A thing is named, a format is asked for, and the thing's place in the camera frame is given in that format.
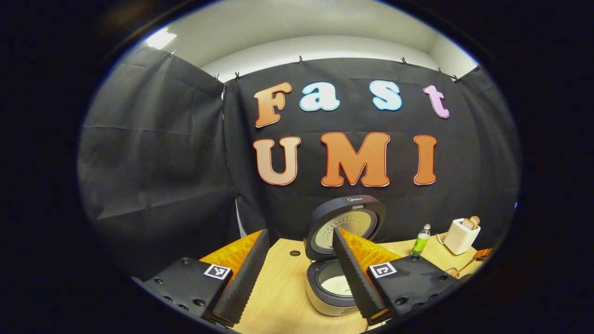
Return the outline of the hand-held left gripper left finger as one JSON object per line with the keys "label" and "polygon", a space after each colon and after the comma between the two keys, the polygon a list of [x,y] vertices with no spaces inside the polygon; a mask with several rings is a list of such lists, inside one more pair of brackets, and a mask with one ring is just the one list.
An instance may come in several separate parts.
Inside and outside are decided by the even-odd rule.
{"label": "hand-held left gripper left finger", "polygon": [[240,322],[269,251],[260,230],[201,258],[183,257],[135,283],[166,306],[196,321],[231,328]]}

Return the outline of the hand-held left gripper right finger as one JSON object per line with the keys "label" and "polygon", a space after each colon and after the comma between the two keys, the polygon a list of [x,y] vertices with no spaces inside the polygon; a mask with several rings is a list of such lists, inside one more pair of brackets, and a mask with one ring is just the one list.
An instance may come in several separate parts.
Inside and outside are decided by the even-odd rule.
{"label": "hand-held left gripper right finger", "polygon": [[459,279],[421,255],[394,252],[335,228],[333,249],[356,305],[369,325],[403,322],[452,294]]}

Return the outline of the white rice heap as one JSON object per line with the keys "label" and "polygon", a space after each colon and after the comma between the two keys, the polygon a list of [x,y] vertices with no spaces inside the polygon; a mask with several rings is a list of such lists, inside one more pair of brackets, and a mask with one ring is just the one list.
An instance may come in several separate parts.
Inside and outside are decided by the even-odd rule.
{"label": "white rice heap", "polygon": [[325,281],[321,283],[321,287],[329,293],[341,297],[352,297],[352,292],[344,275],[325,279]]}

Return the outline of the black rice cooker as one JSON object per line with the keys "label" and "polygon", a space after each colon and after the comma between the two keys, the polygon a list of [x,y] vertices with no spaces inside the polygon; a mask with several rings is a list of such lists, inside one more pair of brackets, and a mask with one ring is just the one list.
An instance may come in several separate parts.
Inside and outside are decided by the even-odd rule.
{"label": "black rice cooker", "polygon": [[382,226],[386,208],[371,195],[351,195],[331,199],[316,208],[304,239],[305,255],[311,260],[306,271],[306,294],[319,313],[343,316],[358,311],[352,297],[341,297],[321,287],[325,279],[344,275],[332,247],[335,228],[372,240]]}

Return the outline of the white toaster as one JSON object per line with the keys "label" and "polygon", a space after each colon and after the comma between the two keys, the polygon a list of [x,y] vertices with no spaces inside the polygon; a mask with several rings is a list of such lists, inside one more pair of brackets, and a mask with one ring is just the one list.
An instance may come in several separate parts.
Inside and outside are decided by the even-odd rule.
{"label": "white toaster", "polygon": [[454,255],[460,255],[467,252],[481,231],[480,226],[475,230],[466,229],[462,226],[463,219],[464,218],[457,218],[453,220],[443,239],[444,245]]}

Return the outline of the small green drink bottle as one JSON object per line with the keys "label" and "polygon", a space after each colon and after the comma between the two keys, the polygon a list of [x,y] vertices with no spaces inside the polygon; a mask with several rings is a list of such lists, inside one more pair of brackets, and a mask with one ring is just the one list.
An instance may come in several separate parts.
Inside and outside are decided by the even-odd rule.
{"label": "small green drink bottle", "polygon": [[418,233],[417,238],[414,242],[413,248],[410,252],[411,255],[420,255],[422,253],[422,251],[424,251],[424,248],[426,246],[426,244],[428,243],[428,240],[431,236],[431,225],[430,224],[425,224],[424,228]]}

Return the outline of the black backdrop cloth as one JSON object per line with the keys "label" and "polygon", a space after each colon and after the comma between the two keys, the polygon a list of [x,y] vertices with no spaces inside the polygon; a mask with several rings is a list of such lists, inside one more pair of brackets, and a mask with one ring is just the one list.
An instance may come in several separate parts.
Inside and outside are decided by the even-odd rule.
{"label": "black backdrop cloth", "polygon": [[77,167],[93,228],[142,280],[240,231],[304,241],[312,212],[350,195],[386,207],[376,241],[476,215],[473,245],[491,247],[521,180],[517,128],[482,69],[454,82],[422,66],[327,58],[221,83],[148,47],[98,91]]}

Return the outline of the ceiling light panel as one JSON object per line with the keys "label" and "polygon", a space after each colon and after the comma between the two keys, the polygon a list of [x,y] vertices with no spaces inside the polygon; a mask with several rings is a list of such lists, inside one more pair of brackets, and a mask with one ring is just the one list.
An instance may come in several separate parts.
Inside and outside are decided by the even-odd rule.
{"label": "ceiling light panel", "polygon": [[174,32],[170,32],[168,28],[161,28],[160,30],[151,34],[144,43],[147,46],[154,47],[157,50],[163,49],[166,45],[170,44],[173,40],[177,38],[177,34]]}

